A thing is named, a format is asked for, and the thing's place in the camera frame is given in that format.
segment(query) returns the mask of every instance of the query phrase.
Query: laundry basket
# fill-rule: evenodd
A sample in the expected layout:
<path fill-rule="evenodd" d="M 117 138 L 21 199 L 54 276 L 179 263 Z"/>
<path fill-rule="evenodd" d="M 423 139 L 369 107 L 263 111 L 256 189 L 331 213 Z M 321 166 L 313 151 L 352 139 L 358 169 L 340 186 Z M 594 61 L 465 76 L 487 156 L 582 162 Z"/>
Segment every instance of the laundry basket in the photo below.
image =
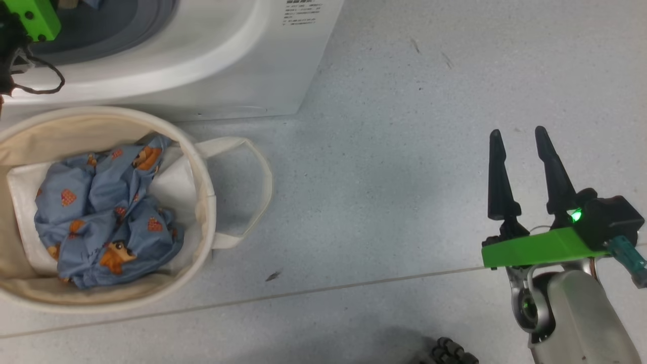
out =
<path fill-rule="evenodd" d="M 153 132 L 177 142 L 188 160 L 184 175 L 195 187 L 193 227 L 199 239 L 197 244 L 182 247 L 181 253 L 189 254 L 189 264 L 173 273 L 157 272 L 129 284 L 89 290 L 38 274 L 23 249 L 7 173 L 17 166 L 133 143 Z M 263 170 L 260 206 L 239 236 L 215 231 L 214 187 L 204 163 L 206 158 L 238 146 L 250 148 Z M 0 296 L 39 310 L 67 313 L 125 310 L 149 304 L 177 290 L 200 270 L 212 249 L 234 247 L 247 236 L 267 209 L 273 191 L 267 160 L 249 140 L 225 137 L 194 144 L 169 122 L 139 111 L 110 107 L 52 111 L 0 132 L 0 175 Z"/>

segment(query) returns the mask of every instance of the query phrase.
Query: green robot part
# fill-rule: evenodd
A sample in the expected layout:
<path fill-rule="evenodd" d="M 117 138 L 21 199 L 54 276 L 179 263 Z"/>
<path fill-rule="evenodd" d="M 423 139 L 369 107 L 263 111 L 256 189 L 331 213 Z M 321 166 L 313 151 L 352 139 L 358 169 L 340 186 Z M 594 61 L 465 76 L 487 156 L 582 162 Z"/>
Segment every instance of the green robot part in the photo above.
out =
<path fill-rule="evenodd" d="M 52 41 L 61 31 L 61 21 L 49 0 L 3 0 L 20 17 L 27 36 L 33 41 Z"/>
<path fill-rule="evenodd" d="M 534 266 L 607 254 L 605 251 L 590 250 L 572 227 L 505 240 L 481 249 L 483 264 L 487 268 Z"/>

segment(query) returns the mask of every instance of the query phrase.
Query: washing machine label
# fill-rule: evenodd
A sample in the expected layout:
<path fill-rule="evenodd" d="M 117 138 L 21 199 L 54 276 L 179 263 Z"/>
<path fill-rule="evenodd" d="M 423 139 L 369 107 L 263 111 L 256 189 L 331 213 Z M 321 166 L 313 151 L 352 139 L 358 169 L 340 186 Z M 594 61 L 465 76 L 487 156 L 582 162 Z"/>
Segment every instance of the washing machine label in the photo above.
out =
<path fill-rule="evenodd" d="M 286 0 L 283 25 L 314 24 L 323 7 L 322 0 Z"/>

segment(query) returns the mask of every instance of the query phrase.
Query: floor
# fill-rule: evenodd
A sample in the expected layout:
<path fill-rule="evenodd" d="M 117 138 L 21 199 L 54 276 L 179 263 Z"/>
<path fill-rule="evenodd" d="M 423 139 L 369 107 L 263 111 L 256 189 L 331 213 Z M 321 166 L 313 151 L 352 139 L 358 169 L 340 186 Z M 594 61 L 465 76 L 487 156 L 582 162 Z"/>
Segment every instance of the floor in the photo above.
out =
<path fill-rule="evenodd" d="M 479 268 L 498 230 L 488 135 L 503 134 L 526 227 L 551 221 L 540 124 L 576 189 L 647 211 L 645 19 L 641 0 L 347 0 L 298 114 L 181 124 L 267 154 L 275 200 L 248 240 L 145 308 L 0 302 L 0 361 L 404 363 L 449 336 L 482 363 L 532 363 L 504 272 Z M 244 152 L 209 165 L 219 229 L 235 231 L 258 171 Z M 647 361 L 647 292 L 613 260 L 600 271 Z"/>

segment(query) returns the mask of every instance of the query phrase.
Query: blue fabric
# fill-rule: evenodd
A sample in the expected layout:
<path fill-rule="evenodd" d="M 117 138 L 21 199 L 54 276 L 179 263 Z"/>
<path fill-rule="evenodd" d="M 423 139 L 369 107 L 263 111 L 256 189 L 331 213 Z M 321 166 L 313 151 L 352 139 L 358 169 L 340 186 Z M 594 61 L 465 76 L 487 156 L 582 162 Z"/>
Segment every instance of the blue fabric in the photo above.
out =
<path fill-rule="evenodd" d="M 184 231 L 146 190 L 170 140 L 122 145 L 54 163 L 36 196 L 36 230 L 79 288 L 131 282 L 169 262 Z"/>

